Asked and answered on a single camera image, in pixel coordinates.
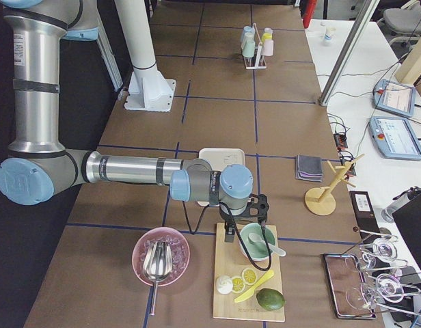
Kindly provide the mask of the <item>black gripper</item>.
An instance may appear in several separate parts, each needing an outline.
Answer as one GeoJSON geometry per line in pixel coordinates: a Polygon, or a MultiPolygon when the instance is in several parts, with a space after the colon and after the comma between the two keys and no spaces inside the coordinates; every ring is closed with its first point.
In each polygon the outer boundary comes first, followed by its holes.
{"type": "Polygon", "coordinates": [[[268,202],[265,194],[251,194],[247,201],[246,207],[241,213],[236,214],[223,204],[223,220],[225,229],[225,239],[227,243],[232,243],[235,236],[235,227],[238,222],[247,222],[248,220],[256,220],[260,226],[260,231],[265,229],[267,223],[268,202]]]}

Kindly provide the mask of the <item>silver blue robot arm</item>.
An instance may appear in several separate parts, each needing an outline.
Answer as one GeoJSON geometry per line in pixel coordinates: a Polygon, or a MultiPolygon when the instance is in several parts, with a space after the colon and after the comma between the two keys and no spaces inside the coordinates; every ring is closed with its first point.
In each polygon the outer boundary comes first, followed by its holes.
{"type": "Polygon", "coordinates": [[[252,173],[244,165],[218,171],[203,159],[111,156],[59,142],[59,42],[97,39],[95,1],[4,1],[3,17],[14,36],[16,137],[0,164],[0,192],[9,200],[36,205],[99,181],[166,185],[175,200],[218,206],[227,241],[238,235],[242,219],[266,226],[267,197],[253,194],[252,173]]]}

